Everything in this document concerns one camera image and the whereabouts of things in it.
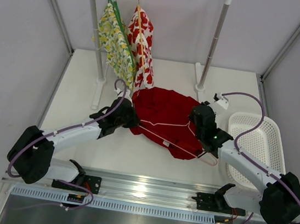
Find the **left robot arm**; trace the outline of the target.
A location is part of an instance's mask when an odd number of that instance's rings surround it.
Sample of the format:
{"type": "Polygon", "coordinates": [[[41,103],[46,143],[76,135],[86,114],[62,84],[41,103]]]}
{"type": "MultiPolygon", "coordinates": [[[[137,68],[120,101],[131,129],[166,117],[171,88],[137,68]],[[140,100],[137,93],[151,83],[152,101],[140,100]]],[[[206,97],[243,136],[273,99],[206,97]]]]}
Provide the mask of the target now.
{"type": "Polygon", "coordinates": [[[30,126],[7,153],[7,173],[28,185],[51,179],[54,188],[79,190],[87,181],[85,170],[75,160],[59,160],[54,155],[79,143],[102,139],[117,128],[135,128],[138,124],[132,100],[118,97],[81,124],[49,131],[30,126]]]}

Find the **red floral print garment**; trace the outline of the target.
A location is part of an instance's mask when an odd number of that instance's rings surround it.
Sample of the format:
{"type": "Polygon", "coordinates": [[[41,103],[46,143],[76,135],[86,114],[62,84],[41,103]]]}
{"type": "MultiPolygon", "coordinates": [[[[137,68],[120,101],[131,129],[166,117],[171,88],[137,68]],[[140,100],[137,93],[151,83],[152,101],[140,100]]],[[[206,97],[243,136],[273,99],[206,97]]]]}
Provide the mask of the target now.
{"type": "Polygon", "coordinates": [[[141,89],[152,88],[154,86],[154,69],[152,63],[152,42],[154,26],[148,18],[145,10],[141,8],[141,29],[143,33],[143,46],[144,46],[144,70],[140,68],[141,48],[138,28],[138,12],[137,8],[134,11],[133,17],[127,26],[127,40],[132,50],[133,57],[136,63],[134,76],[133,91],[136,93],[141,89]]]}

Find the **white skirt care label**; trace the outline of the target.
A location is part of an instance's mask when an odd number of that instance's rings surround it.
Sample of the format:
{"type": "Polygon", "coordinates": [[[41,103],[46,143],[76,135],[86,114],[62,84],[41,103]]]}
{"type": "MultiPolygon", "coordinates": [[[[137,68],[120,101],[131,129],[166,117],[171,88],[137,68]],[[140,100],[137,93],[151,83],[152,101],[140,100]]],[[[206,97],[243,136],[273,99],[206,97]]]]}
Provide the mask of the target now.
{"type": "Polygon", "coordinates": [[[169,142],[166,142],[166,141],[164,141],[163,144],[164,144],[166,147],[169,147],[169,146],[170,146],[169,142]]]}

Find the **pink wire hanger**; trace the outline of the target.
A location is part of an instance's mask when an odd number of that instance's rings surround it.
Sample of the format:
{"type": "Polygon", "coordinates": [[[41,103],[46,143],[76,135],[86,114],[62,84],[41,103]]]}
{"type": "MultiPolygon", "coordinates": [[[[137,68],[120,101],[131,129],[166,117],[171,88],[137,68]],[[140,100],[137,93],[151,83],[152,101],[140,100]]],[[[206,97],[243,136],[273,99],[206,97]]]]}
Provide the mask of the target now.
{"type": "Polygon", "coordinates": [[[195,136],[195,127],[190,121],[169,122],[162,119],[141,119],[138,127],[131,129],[134,135],[144,135],[152,142],[164,147],[171,156],[180,160],[197,159],[209,166],[218,161],[206,152],[195,136]]]}

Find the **white perforated basket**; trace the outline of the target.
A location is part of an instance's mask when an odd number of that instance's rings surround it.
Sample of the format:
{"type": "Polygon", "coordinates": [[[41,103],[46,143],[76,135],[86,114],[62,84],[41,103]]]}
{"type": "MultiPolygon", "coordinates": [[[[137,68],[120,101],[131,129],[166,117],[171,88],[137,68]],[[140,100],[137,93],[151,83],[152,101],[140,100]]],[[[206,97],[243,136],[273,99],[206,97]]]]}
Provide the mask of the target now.
{"type": "MultiPolygon", "coordinates": [[[[260,119],[259,114],[236,112],[229,118],[228,133],[236,138],[256,126],[260,119]]],[[[286,173],[280,130],[271,118],[265,117],[257,129],[240,137],[238,144],[269,168],[286,173]]]]}

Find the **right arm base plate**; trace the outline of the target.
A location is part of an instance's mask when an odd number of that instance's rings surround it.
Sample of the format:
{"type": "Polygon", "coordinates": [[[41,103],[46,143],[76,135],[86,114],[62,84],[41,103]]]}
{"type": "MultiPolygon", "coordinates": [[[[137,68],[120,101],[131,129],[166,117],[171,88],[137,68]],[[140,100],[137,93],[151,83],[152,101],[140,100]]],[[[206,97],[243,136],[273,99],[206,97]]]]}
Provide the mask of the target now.
{"type": "Polygon", "coordinates": [[[212,193],[197,192],[191,197],[196,202],[197,209],[202,211],[218,212],[224,214],[234,214],[245,216],[246,211],[240,208],[232,208],[228,205],[224,197],[212,193]]]}

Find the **white clothes rack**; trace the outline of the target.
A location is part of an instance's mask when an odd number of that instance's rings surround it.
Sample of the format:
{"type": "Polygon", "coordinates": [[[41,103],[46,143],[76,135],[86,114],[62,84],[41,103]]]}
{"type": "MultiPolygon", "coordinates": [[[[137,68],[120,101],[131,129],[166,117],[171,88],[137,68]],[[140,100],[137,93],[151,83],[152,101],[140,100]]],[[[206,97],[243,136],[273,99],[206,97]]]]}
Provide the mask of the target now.
{"type": "MultiPolygon", "coordinates": [[[[99,43],[99,36],[98,36],[98,20],[101,17],[101,14],[107,5],[107,0],[105,3],[104,8],[101,10],[101,13],[98,13],[96,7],[96,0],[89,0],[90,1],[90,10],[91,10],[91,17],[92,17],[92,25],[93,25],[93,43],[95,48],[95,59],[97,63],[97,75],[96,75],[96,84],[94,87],[94,94],[93,94],[93,100],[92,100],[92,109],[97,109],[99,107],[99,100],[101,98],[101,93],[103,92],[104,85],[106,84],[106,76],[108,72],[112,72],[114,74],[115,78],[118,78],[112,67],[106,63],[106,51],[104,48],[100,47],[99,43]]],[[[216,45],[219,40],[219,34],[221,31],[221,28],[223,26],[228,8],[231,4],[232,0],[224,0],[223,7],[221,14],[219,16],[218,24],[216,27],[216,31],[213,36],[213,41],[211,44],[211,47],[209,49],[209,53],[206,58],[206,62],[204,65],[201,63],[196,63],[194,72],[195,72],[195,79],[196,84],[194,85],[194,91],[196,92],[197,99],[200,101],[203,101],[205,98],[205,80],[208,74],[209,67],[211,65],[211,61],[213,58],[214,51],[216,49],[216,45]]],[[[130,6],[136,9],[138,4],[138,0],[132,0],[130,2],[130,6]]],[[[191,35],[194,35],[195,32],[191,28],[193,26],[192,23],[187,24],[183,28],[178,28],[174,31],[173,35],[170,37],[161,37],[160,31],[161,31],[161,25],[162,25],[162,19],[157,17],[157,14],[154,13],[151,9],[148,3],[145,1],[140,0],[140,6],[143,8],[152,22],[152,25],[154,26],[154,32],[153,32],[153,41],[152,41],[152,63],[153,63],[153,71],[154,71],[154,85],[157,86],[159,84],[157,78],[160,75],[159,70],[156,68],[156,62],[157,62],[157,54],[158,50],[167,50],[170,51],[173,54],[177,53],[188,53],[189,51],[192,51],[193,45],[191,43],[185,43],[182,46],[180,46],[180,39],[187,39],[186,33],[189,33],[191,35]]],[[[126,27],[126,34],[127,34],[127,26],[131,21],[131,18],[133,17],[133,14],[131,14],[128,18],[125,17],[125,12],[122,10],[122,7],[118,4],[118,8],[120,11],[121,19],[126,27]]]]}

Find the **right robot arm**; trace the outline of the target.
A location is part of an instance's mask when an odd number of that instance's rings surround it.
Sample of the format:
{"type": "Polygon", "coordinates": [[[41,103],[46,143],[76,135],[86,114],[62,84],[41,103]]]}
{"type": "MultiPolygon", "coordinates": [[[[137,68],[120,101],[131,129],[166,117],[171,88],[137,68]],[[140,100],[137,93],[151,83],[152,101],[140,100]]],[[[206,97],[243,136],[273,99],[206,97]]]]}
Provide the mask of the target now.
{"type": "Polygon", "coordinates": [[[206,153],[234,167],[255,189],[228,183],[213,195],[218,212],[236,208],[260,214],[267,224],[300,224],[300,183],[293,173],[282,174],[239,149],[234,138],[217,127],[216,114],[208,102],[192,108],[189,120],[206,153]]]}

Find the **green hanger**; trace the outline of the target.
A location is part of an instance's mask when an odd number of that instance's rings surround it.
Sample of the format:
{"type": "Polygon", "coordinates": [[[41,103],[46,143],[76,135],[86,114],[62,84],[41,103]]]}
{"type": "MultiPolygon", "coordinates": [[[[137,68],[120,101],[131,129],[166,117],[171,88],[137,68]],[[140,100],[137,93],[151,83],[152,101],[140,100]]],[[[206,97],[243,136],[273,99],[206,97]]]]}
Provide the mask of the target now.
{"type": "Polygon", "coordinates": [[[126,28],[125,28],[125,25],[121,19],[121,15],[120,15],[120,11],[119,11],[119,8],[118,8],[118,3],[117,3],[117,0],[114,0],[113,2],[113,5],[114,5],[114,13],[116,15],[116,18],[117,18],[117,22],[118,22],[118,25],[119,25],[119,28],[121,29],[120,31],[122,32],[123,36],[124,36],[124,40],[126,42],[126,45],[127,45],[127,48],[129,50],[129,55],[130,55],[130,58],[131,58],[131,61],[132,61],[132,64],[134,66],[134,68],[136,68],[136,63],[135,63],[135,59],[133,57],[133,54],[132,54],[132,50],[131,50],[131,47],[129,45],[129,41],[127,40],[127,36],[126,36],[126,28]]]}

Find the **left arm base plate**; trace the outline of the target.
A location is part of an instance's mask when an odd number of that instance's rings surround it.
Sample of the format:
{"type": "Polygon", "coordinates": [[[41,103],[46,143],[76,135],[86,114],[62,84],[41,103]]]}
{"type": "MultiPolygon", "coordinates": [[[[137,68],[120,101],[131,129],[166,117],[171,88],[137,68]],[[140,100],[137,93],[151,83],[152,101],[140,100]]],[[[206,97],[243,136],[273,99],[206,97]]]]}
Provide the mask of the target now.
{"type": "MultiPolygon", "coordinates": [[[[89,175],[78,175],[76,179],[72,180],[71,184],[81,186],[83,188],[86,188],[93,194],[99,193],[99,188],[101,186],[101,177],[95,177],[95,176],[89,176],[89,175]]],[[[84,190],[67,185],[66,183],[62,183],[58,180],[53,180],[52,185],[53,188],[61,188],[69,191],[77,191],[77,192],[84,192],[84,190]]]]}

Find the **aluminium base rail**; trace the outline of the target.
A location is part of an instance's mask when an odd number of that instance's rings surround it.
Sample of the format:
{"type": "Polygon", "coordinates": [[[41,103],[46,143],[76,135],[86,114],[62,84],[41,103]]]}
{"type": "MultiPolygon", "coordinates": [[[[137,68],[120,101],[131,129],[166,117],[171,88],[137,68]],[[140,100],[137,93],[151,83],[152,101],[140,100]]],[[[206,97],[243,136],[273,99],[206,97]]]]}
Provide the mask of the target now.
{"type": "Polygon", "coordinates": [[[69,191],[51,186],[53,180],[63,180],[71,183],[78,175],[102,178],[99,192],[94,194],[94,197],[182,210],[187,208],[198,210],[196,202],[191,198],[197,192],[214,194],[218,190],[216,186],[187,184],[179,181],[155,179],[141,175],[133,176],[92,168],[83,170],[70,161],[58,159],[52,161],[46,174],[40,172],[38,180],[30,185],[73,194],[87,194],[86,191],[69,191]]]}

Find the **red skirt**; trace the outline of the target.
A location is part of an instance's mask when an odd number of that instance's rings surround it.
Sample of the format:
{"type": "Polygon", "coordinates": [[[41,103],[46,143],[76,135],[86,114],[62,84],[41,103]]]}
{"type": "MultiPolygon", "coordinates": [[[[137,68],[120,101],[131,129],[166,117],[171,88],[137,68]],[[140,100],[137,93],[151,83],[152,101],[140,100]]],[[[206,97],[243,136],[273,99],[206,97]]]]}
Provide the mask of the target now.
{"type": "Polygon", "coordinates": [[[158,87],[139,90],[132,100],[139,118],[139,126],[130,128],[132,134],[144,135],[168,149],[176,159],[191,160],[203,154],[195,136],[196,126],[189,120],[189,114],[199,102],[158,87]]]}

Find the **yellow hanger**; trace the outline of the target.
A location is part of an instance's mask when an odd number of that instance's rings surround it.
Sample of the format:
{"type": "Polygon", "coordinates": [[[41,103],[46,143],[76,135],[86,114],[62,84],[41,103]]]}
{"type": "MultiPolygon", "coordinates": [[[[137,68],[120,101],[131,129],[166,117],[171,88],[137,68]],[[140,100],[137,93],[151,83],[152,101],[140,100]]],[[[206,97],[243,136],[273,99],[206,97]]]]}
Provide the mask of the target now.
{"type": "Polygon", "coordinates": [[[142,33],[142,29],[141,29],[141,6],[140,6],[140,0],[138,0],[138,4],[137,4],[137,12],[138,12],[138,28],[139,28],[139,38],[140,38],[140,50],[141,50],[141,65],[140,68],[143,71],[144,70],[144,46],[143,46],[143,33],[142,33]]]}

